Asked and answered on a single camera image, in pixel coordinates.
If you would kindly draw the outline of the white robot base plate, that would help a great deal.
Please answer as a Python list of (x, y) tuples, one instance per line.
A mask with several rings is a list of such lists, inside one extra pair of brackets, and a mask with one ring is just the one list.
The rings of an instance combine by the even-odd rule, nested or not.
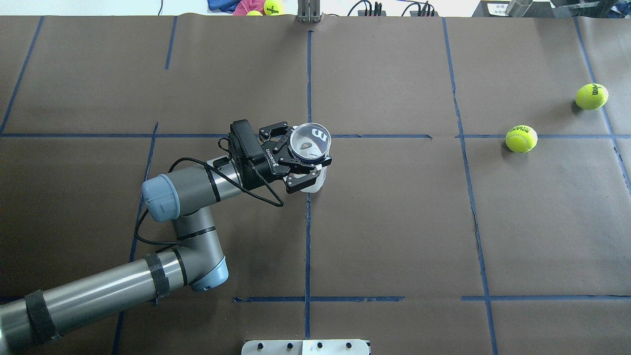
[(363, 339), (295, 339), (246, 341), (242, 355), (371, 355)]

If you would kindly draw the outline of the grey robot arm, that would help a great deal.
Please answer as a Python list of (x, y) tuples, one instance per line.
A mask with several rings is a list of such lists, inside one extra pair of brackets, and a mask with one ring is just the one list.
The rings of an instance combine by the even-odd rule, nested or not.
[[(177, 159), (211, 160), (227, 155), (219, 150), (218, 135), (161, 134), (155, 123), (146, 134), (16, 134), (1, 137), (1, 298), (11, 299), (1, 305), (1, 313), (9, 313), (16, 302), (17, 315), (5, 319), (1, 315), (1, 354), (13, 355), (34, 348), (36, 354), (110, 355), (115, 345), (119, 314), (133, 312), (115, 309), (96, 322), (74, 330), (63, 330), (54, 317), (54, 300), (47, 291), (63, 287), (86, 277), (122, 268), (126, 273), (122, 287), (132, 291), (136, 280), (146, 278), (139, 286), (148, 288), (147, 299), (136, 305), (149, 306), (156, 297), (155, 283), (144, 255), (160, 246), (142, 248), (134, 242), (135, 226), (144, 211), (140, 185), (168, 170)], [(234, 247), (246, 248), (260, 243), (258, 257), (270, 252), (270, 263), (278, 265), (271, 247), (284, 248), (292, 237), (302, 242), (306, 234), (307, 194), (281, 193), (284, 207), (273, 207), (252, 196), (241, 194), (212, 207), (215, 221), (223, 216), (225, 227), (216, 226), (216, 233), (232, 238)], [(24, 296), (41, 290), (47, 303), (50, 320), (61, 337), (41, 343), (32, 330)], [(201, 335), (190, 328), (203, 328), (195, 317), (204, 316), (217, 301), (204, 305), (183, 305), (176, 319), (165, 319), (165, 309), (145, 316), (136, 328), (128, 328), (129, 339), (137, 349), (131, 354), (164, 354), (171, 348), (182, 354), (186, 342), (203, 346)], [(167, 349), (152, 349), (164, 344)]]

